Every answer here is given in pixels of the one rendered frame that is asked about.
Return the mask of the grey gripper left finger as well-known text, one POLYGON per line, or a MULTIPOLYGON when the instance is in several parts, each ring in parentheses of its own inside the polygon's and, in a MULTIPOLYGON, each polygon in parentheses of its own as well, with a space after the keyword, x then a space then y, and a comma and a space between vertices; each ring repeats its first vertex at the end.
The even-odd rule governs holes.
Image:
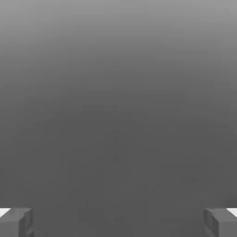
POLYGON ((0 237, 35 237, 34 210, 0 207, 0 237))

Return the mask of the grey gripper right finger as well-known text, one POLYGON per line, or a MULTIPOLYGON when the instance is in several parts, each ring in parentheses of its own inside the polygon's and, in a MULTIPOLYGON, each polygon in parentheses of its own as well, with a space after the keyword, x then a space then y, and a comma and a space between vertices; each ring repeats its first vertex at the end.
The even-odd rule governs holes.
POLYGON ((237 208, 205 208, 203 218, 206 237, 237 237, 237 208))

